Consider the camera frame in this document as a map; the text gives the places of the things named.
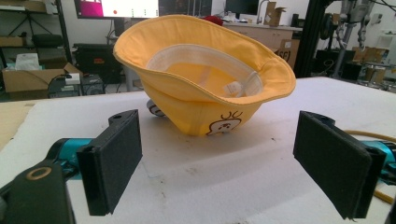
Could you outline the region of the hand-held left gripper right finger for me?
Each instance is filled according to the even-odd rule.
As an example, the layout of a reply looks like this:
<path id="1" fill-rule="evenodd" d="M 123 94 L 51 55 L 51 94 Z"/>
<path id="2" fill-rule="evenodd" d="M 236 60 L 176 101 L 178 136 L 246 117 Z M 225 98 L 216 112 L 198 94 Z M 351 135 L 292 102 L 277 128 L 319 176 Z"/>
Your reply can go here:
<path id="1" fill-rule="evenodd" d="M 358 140 L 320 114 L 299 114 L 293 156 L 343 219 L 367 216 L 378 182 L 396 186 L 396 140 Z"/>

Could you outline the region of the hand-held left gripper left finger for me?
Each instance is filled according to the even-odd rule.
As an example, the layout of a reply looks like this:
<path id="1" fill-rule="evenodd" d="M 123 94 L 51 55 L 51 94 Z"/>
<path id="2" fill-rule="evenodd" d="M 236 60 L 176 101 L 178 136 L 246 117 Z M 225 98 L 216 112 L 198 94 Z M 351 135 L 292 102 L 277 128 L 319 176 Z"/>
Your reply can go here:
<path id="1" fill-rule="evenodd" d="M 92 216 L 114 212 L 142 157 L 136 109 L 111 116 L 95 138 L 59 139 L 46 156 L 67 179 L 82 181 Z"/>

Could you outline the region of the yellow bucket hat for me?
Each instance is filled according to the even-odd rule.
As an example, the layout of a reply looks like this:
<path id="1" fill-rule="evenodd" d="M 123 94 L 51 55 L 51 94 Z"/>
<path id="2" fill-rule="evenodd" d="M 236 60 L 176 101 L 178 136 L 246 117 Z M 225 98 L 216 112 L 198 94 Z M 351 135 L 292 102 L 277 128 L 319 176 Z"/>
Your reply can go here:
<path id="1" fill-rule="evenodd" d="M 229 132 L 296 85 L 290 66 L 262 43 L 191 16 L 141 21 L 113 53 L 139 75 L 158 112 L 189 135 Z"/>

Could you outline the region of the white power adapter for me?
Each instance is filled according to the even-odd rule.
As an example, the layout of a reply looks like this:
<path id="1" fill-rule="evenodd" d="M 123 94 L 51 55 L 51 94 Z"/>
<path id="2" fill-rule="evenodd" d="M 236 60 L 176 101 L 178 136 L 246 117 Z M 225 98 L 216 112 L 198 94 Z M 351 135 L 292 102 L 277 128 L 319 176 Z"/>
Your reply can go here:
<path id="1" fill-rule="evenodd" d="M 65 75 L 65 84 L 66 85 L 79 85 L 80 84 L 80 74 L 79 73 L 70 73 Z"/>

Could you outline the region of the black equipment case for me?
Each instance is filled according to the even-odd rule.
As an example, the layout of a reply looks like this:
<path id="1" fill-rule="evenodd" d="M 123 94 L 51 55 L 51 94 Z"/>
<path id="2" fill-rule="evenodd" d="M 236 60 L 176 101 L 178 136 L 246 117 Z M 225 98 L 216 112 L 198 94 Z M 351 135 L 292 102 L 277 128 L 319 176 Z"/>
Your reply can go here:
<path id="1" fill-rule="evenodd" d="M 84 74 L 98 75 L 105 84 L 120 83 L 121 65 L 107 44 L 75 44 L 76 68 Z"/>

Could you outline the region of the open cardboard box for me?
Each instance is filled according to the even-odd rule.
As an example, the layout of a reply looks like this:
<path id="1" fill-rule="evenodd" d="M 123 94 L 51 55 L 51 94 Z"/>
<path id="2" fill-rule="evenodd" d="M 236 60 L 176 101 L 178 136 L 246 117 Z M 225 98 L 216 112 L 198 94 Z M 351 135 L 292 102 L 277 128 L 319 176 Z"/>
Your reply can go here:
<path id="1" fill-rule="evenodd" d="M 6 93 L 13 101 L 46 99 L 50 82 L 57 76 L 80 73 L 71 63 L 43 70 L 4 70 Z"/>

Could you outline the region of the grey metal stand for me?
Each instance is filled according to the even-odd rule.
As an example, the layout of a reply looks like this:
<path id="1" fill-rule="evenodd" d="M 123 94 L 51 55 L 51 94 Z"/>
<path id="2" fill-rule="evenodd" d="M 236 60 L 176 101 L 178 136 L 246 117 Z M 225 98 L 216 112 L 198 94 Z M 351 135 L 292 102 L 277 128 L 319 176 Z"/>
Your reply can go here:
<path id="1" fill-rule="evenodd" d="M 360 50 L 365 50 L 366 26 L 370 21 L 370 13 L 374 4 L 370 0 L 342 0 L 340 19 L 336 28 L 336 40 L 340 51 L 332 77 L 339 78 L 347 44 L 353 28 L 359 24 L 358 42 Z"/>

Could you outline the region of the wooden counter cabinet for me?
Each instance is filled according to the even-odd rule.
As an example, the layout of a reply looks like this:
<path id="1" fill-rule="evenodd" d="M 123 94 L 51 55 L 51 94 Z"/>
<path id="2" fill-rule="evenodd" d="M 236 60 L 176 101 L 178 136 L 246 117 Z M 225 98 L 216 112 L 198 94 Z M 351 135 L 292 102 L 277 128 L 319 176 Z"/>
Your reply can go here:
<path id="1" fill-rule="evenodd" d="M 302 28 L 240 22 L 225 22 L 223 26 L 261 42 L 283 58 L 291 68 L 294 67 L 300 43 L 295 35 L 300 35 Z"/>

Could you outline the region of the black metal shelf rack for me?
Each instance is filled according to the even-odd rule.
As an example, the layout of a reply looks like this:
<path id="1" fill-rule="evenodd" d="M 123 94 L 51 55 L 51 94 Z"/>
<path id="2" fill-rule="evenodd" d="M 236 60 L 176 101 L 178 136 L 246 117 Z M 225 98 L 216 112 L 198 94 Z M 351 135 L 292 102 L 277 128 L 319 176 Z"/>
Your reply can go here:
<path id="1" fill-rule="evenodd" d="M 0 67 L 24 52 L 52 66 L 72 62 L 61 0 L 0 0 Z"/>

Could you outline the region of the small cardboard box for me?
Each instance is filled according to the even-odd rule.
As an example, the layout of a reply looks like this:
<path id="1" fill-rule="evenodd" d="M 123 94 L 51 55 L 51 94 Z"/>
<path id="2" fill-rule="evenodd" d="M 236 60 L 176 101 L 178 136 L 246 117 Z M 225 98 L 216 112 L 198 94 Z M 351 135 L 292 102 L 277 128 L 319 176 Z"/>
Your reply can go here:
<path id="1" fill-rule="evenodd" d="M 277 7 L 276 2 L 268 2 L 263 23 L 277 27 L 280 23 L 281 15 L 285 11 L 286 9 L 284 7 Z"/>

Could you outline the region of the red object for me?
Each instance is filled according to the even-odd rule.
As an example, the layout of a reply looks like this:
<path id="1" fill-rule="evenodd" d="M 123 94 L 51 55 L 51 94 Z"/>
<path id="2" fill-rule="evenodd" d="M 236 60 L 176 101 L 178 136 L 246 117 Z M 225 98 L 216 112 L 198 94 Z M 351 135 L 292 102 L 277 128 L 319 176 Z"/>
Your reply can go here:
<path id="1" fill-rule="evenodd" d="M 205 20 L 213 22 L 213 23 L 215 23 L 216 25 L 219 25 L 219 26 L 221 26 L 223 24 L 223 20 L 222 19 L 220 19 L 217 16 L 213 16 L 213 15 L 205 16 Z"/>

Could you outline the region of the black aluminium frame post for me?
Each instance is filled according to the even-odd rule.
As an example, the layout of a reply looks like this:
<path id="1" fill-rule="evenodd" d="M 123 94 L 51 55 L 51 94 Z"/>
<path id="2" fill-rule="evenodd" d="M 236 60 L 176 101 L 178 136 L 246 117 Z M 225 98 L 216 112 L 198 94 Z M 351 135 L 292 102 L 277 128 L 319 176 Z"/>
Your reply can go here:
<path id="1" fill-rule="evenodd" d="M 326 8 L 331 2 L 332 0 L 309 0 L 293 69 L 297 78 L 309 77 L 311 74 L 311 63 L 318 44 L 319 30 L 322 27 Z"/>

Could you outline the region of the wall monitor screen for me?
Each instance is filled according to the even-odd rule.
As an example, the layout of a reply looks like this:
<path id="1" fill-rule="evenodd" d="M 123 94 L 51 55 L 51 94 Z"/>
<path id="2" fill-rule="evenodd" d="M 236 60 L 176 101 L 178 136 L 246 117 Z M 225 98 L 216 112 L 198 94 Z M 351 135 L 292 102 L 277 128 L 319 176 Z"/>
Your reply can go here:
<path id="1" fill-rule="evenodd" d="M 74 0 L 82 19 L 156 18 L 159 0 Z"/>

